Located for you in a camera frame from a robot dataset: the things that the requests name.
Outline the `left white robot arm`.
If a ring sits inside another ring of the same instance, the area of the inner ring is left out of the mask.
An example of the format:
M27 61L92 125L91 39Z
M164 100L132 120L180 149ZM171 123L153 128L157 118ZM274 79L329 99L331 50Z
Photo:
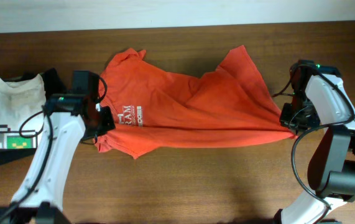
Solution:
M0 206L0 223L69 223L63 193L76 148L115 128L110 107L89 95L53 95L43 114L42 139L10 205Z

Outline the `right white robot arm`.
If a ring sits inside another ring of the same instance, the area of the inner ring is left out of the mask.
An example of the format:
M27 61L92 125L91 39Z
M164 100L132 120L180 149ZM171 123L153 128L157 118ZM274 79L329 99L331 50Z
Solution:
M287 86L292 102L284 104L279 121L297 135L290 160L303 192L272 221L326 223L329 213L355 201L355 108L336 67L299 60L290 67ZM305 184L297 172L297 147L318 130L324 136L308 163Z

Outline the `orange red t-shirt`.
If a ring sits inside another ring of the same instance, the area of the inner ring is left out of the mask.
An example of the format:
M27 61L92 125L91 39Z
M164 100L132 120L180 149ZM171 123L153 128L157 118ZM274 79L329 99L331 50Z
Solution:
M166 72L145 55L127 49L101 74L101 105L111 109L116 127L98 138L99 152L138 158L160 147L244 147L293 137L244 46L200 78Z

